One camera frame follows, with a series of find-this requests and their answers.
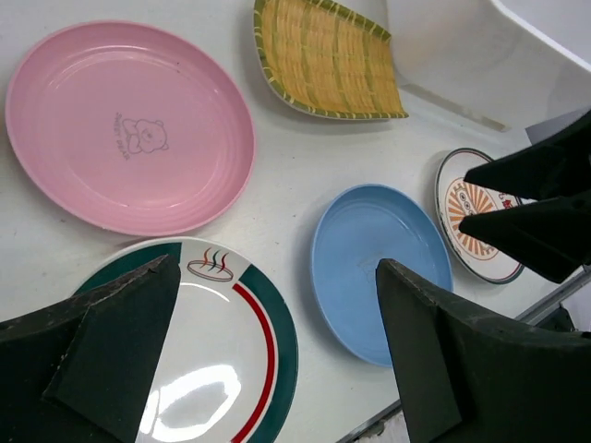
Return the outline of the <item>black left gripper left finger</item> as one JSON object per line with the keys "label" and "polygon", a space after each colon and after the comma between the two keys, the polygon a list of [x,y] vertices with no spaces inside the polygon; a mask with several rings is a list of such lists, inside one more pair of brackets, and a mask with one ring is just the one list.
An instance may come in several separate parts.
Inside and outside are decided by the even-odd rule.
{"label": "black left gripper left finger", "polygon": [[179,282],[164,255],[2,322],[2,441],[135,441]]}

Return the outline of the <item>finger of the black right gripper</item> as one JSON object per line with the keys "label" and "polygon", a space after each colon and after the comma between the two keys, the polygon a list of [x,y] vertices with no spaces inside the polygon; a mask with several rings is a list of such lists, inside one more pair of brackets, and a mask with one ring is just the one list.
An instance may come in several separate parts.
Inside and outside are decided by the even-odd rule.
{"label": "finger of the black right gripper", "polygon": [[561,283],[590,264],[590,193],[467,216],[459,230]]}
{"label": "finger of the black right gripper", "polygon": [[470,169],[467,183],[544,200],[590,189],[590,114],[535,145]]}

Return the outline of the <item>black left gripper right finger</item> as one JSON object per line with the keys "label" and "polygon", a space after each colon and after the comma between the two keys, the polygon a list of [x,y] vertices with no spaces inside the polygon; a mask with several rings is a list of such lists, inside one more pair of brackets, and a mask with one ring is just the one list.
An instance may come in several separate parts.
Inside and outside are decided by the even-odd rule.
{"label": "black left gripper right finger", "polygon": [[414,442],[586,442],[590,336],[530,326],[384,258],[377,293]]}

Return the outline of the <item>white plastic bin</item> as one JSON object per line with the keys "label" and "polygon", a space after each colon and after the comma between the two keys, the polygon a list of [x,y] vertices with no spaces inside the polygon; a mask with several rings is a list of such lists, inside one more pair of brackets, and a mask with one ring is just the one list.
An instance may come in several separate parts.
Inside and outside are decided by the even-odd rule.
{"label": "white plastic bin", "polygon": [[390,1],[404,90],[500,131],[590,106],[587,1]]}

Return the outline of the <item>white green rimmed plate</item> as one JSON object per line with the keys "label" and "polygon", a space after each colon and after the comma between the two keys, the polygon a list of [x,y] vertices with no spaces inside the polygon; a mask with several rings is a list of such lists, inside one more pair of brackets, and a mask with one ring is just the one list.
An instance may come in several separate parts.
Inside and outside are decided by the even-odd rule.
{"label": "white green rimmed plate", "polygon": [[280,292],[250,260],[195,237],[149,240],[107,258],[78,291],[161,255],[176,259],[180,283],[136,440],[275,441],[296,390],[296,329]]}

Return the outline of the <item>blue plastic plate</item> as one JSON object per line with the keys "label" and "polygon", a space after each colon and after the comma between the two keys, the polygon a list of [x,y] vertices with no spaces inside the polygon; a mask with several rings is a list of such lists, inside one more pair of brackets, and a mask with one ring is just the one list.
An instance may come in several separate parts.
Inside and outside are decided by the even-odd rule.
{"label": "blue plastic plate", "polygon": [[345,190],[326,209],[310,251],[310,278],[320,312],[336,339],[361,360],[392,366],[377,296],[376,269],[393,258],[452,290],[446,245],[414,200],[384,185]]}

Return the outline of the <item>pink bear plate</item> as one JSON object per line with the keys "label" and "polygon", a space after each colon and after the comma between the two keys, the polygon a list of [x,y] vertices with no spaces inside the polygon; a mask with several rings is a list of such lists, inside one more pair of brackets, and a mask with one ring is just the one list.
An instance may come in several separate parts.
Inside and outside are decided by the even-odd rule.
{"label": "pink bear plate", "polygon": [[31,181],[117,233],[211,222],[244,192],[255,161],[234,81],[194,44],[135,22],[81,23],[38,42],[8,83],[5,118]]}

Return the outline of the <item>bamboo pattern leaf plate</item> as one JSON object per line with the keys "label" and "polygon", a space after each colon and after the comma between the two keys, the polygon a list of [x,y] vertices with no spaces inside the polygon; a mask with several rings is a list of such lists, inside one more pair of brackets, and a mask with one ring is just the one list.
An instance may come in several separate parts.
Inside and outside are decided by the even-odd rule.
{"label": "bamboo pattern leaf plate", "polygon": [[305,114],[335,120],[406,118],[391,34],[334,1],[257,1],[253,31],[271,90]]}

